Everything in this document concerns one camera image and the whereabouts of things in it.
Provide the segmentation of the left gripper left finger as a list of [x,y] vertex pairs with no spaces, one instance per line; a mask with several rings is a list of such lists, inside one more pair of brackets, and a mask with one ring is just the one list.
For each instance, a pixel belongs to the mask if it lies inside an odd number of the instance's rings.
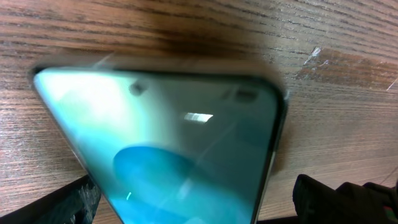
[[85,175],[3,217],[11,224],[92,224],[101,190]]

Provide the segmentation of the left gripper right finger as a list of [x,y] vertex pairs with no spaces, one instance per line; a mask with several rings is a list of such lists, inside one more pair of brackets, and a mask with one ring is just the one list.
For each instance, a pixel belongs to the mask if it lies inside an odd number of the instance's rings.
[[300,174],[292,199],[304,224],[397,224],[397,189],[372,182],[333,189]]

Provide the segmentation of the blue-screen Galaxy smartphone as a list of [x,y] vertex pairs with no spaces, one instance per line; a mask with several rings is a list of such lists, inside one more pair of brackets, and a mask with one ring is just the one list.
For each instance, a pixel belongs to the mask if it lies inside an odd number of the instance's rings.
[[47,67],[32,84],[123,223],[255,223],[286,114],[261,77]]

